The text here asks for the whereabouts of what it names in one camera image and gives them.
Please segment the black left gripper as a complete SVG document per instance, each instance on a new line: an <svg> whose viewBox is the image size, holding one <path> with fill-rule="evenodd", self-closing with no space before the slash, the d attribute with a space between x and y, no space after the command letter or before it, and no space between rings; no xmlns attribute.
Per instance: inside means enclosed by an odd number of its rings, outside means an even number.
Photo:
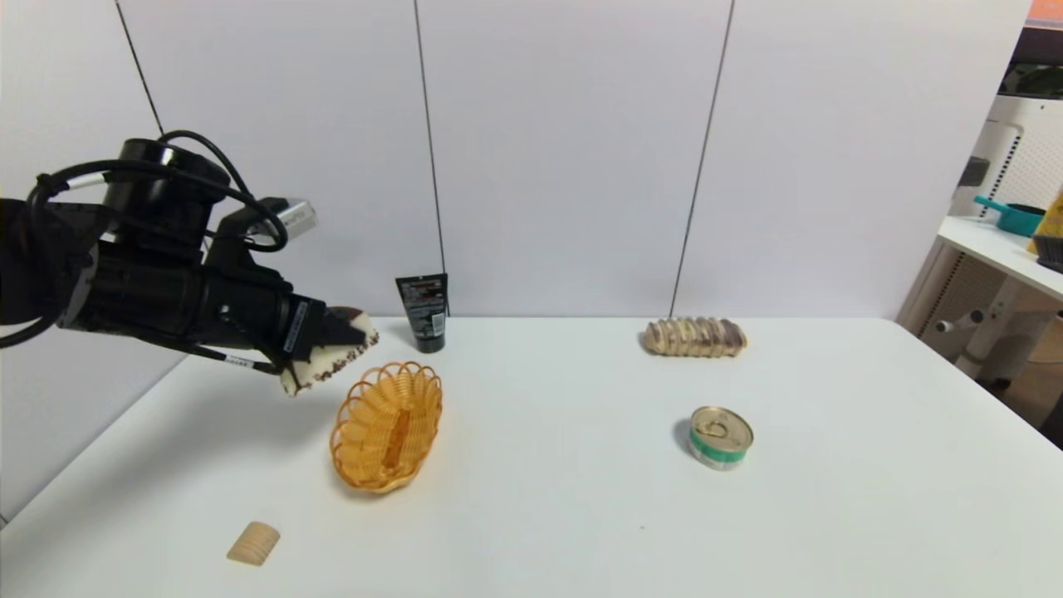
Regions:
<svg viewBox="0 0 1063 598"><path fill-rule="evenodd" d="M309 356L311 337L319 329L318 355L360 355L368 349L368 314L361 309L324 313L322 301L297 295L296 287L270 268L204 268L199 345L256 351L265 360L251 368L281 372L297 357Z"/></svg>

